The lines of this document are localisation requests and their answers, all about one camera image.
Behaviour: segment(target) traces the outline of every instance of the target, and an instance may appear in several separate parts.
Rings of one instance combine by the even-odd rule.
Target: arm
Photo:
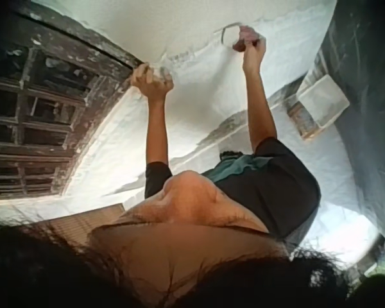
[[[171,75],[164,80],[154,75],[148,64],[134,70],[131,84],[139,88],[148,100],[148,128],[146,162],[162,162],[168,165],[168,140],[166,130],[165,102],[167,93],[174,87]]]
[[[168,165],[165,99],[148,100],[148,128],[146,162],[163,162]]]
[[[277,130],[265,97],[260,75],[260,66],[265,50],[266,42],[264,39],[259,40],[256,46],[253,45],[252,41],[245,43],[243,70],[248,100],[248,129],[254,152],[264,139],[277,138]]]

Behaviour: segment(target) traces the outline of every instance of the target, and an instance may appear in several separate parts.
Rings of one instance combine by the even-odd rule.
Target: forearm
[[[146,162],[168,164],[168,140],[164,99],[148,101]]]
[[[248,128],[252,150],[268,137],[277,138],[277,129],[265,97],[264,85],[259,73],[245,75],[248,100]]]

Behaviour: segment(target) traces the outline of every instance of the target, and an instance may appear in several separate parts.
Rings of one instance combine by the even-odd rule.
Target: person
[[[243,70],[253,153],[224,153],[200,175],[172,175],[165,122],[170,75],[143,64],[131,83],[148,99],[146,199],[95,229],[87,246],[50,227],[0,227],[0,305],[103,307],[364,307],[326,256],[297,250],[320,202],[318,184],[277,139],[260,66]],[[385,277],[376,283],[385,298]]]

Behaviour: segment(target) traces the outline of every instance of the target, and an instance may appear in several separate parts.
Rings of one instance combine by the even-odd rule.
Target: left hand
[[[170,74],[164,76],[164,80],[154,76],[154,69],[147,63],[136,68],[131,77],[131,85],[139,88],[148,101],[163,101],[169,91],[174,88],[173,78]]]

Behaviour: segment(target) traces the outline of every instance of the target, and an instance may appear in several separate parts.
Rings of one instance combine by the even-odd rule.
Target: white wall
[[[230,22],[244,21],[267,38],[262,77],[266,94],[270,96],[308,71],[336,4],[336,0],[247,0],[244,4],[239,1],[147,1],[150,8],[142,10],[145,1],[91,0],[85,4],[79,0],[43,1],[107,33],[135,56],[154,59],[168,46],[174,53],[180,53],[179,56],[169,54],[157,62],[168,67],[175,77],[175,89],[167,101],[170,158],[190,153],[221,122],[246,108],[242,55],[222,46],[220,33],[212,34],[214,30]],[[153,21],[157,26],[150,26]],[[189,38],[189,31],[200,31],[201,35],[177,40],[176,45],[167,37],[168,33],[175,35],[183,31],[185,39]],[[151,40],[145,42],[145,36]],[[198,48],[206,40],[209,43]],[[0,201],[0,218],[15,214],[15,208],[10,205],[17,205],[17,211],[26,209],[28,217],[37,220],[37,215],[50,219],[133,196],[137,191],[102,197],[133,182],[144,171],[146,124],[145,101],[136,90],[129,90],[97,131],[97,138],[83,157],[65,196]]]

